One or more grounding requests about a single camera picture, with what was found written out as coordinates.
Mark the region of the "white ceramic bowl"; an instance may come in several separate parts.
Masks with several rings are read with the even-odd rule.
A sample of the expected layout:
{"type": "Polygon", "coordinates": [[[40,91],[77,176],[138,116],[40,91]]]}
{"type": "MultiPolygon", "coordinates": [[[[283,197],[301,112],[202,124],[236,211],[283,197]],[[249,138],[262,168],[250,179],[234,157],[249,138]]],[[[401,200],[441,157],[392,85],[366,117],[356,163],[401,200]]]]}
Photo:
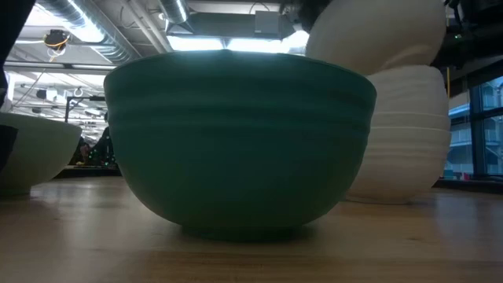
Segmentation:
{"type": "Polygon", "coordinates": [[[450,129],[448,116],[415,112],[374,112],[372,127],[421,127],[440,130],[450,129]]]}
{"type": "Polygon", "coordinates": [[[373,127],[362,165],[346,198],[374,204],[410,202],[439,179],[450,142],[448,130],[373,127]]]}
{"type": "Polygon", "coordinates": [[[376,112],[412,112],[447,116],[442,73],[426,65],[393,68],[368,75],[376,88],[376,112]]]}
{"type": "Polygon", "coordinates": [[[57,176],[71,160],[82,129],[70,123],[0,112],[0,126],[17,129],[13,150],[0,170],[0,196],[28,194],[57,176]]]}
{"type": "Polygon", "coordinates": [[[310,30],[305,55],[372,75],[430,65],[445,34],[441,0],[332,0],[310,30]]]}

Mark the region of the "large green ceramic bowl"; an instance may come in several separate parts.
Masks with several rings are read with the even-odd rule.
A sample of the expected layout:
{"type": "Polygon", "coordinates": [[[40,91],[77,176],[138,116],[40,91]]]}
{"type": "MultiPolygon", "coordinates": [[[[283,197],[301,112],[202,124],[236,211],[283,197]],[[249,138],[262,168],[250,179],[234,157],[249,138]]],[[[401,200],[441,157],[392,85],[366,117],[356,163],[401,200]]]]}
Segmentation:
{"type": "Polygon", "coordinates": [[[253,241],[327,214],[354,182],[376,89],[284,53],[145,57],[104,81],[108,128],[133,194],[189,233],[253,241]]]}

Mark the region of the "grey ceiling box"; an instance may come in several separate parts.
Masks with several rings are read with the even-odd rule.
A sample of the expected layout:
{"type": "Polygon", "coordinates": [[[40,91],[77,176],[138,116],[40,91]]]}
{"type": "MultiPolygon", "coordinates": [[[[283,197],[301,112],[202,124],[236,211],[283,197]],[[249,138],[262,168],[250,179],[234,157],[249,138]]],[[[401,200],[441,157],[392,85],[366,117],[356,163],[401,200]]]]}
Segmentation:
{"type": "Polygon", "coordinates": [[[265,35],[279,35],[281,30],[281,16],[278,12],[255,11],[255,33],[265,35]]]}

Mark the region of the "bright ceiling light panel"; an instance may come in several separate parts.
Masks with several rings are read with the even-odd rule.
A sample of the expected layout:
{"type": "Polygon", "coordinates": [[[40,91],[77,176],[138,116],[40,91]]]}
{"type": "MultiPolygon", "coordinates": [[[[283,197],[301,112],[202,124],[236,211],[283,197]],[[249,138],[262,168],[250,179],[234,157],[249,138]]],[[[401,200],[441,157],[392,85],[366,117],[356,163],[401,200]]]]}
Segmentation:
{"type": "Polygon", "coordinates": [[[256,53],[290,53],[304,55],[309,35],[296,31],[284,39],[213,38],[168,35],[175,51],[232,50],[256,53]]]}

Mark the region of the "black window ledge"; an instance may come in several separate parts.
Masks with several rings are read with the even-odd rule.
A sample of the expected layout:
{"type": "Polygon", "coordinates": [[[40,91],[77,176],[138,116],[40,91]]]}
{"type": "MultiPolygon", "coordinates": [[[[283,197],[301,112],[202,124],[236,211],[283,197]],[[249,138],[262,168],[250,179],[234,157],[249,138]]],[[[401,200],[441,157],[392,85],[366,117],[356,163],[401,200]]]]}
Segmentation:
{"type": "Polygon", "coordinates": [[[473,193],[491,193],[503,195],[503,182],[487,180],[449,180],[439,179],[433,188],[455,189],[473,193]]]}

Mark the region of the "person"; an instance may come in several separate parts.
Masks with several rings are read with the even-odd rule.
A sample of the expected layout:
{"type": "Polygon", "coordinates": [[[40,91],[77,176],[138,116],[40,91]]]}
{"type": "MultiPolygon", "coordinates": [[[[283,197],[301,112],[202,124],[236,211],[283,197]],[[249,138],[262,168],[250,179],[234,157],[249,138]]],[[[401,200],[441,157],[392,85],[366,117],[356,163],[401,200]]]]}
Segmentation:
{"type": "Polygon", "coordinates": [[[109,126],[106,126],[102,136],[91,151],[92,161],[99,166],[116,166],[116,157],[113,150],[109,126]]]}
{"type": "Polygon", "coordinates": [[[87,164],[89,162],[90,151],[91,151],[90,145],[84,140],[83,137],[80,137],[77,147],[74,151],[74,154],[69,164],[70,165],[87,164]]]}

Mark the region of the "round silver air duct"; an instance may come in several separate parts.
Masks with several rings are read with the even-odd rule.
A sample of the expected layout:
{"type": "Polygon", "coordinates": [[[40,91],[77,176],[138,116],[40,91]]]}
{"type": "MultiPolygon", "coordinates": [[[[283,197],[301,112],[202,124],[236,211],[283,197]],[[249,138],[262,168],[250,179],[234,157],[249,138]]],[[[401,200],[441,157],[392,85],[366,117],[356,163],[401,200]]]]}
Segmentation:
{"type": "Polygon", "coordinates": [[[171,24],[182,24],[189,19],[189,7],[185,0],[158,0],[164,16],[171,24]]]}

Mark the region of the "dark window frame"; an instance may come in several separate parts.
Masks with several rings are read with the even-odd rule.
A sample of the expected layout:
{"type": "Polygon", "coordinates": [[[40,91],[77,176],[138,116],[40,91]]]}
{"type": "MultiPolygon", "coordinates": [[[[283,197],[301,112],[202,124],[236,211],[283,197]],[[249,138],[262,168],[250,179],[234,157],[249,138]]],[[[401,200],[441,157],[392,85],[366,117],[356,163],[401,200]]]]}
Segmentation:
{"type": "Polygon", "coordinates": [[[472,159],[477,178],[503,178],[503,76],[469,90],[472,159]]]}

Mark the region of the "large spiral silver duct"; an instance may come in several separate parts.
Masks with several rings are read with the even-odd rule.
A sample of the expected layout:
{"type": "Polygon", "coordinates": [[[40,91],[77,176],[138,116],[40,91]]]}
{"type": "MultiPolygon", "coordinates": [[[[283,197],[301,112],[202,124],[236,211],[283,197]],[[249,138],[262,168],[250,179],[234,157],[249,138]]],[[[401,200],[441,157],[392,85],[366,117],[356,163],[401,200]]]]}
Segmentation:
{"type": "Polygon", "coordinates": [[[55,17],[81,42],[112,64],[123,64],[140,57],[113,22],[92,0],[36,0],[35,5],[55,17]]]}

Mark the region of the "black metal stand frame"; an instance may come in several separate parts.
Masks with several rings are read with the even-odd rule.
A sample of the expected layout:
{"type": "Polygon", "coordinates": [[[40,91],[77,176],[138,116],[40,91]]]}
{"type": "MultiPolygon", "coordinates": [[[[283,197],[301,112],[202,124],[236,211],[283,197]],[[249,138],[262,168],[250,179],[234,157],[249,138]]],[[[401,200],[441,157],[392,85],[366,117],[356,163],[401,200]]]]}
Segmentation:
{"type": "Polygon", "coordinates": [[[67,97],[64,121],[69,123],[71,119],[101,119],[108,112],[104,96],[80,96],[67,97]]]}

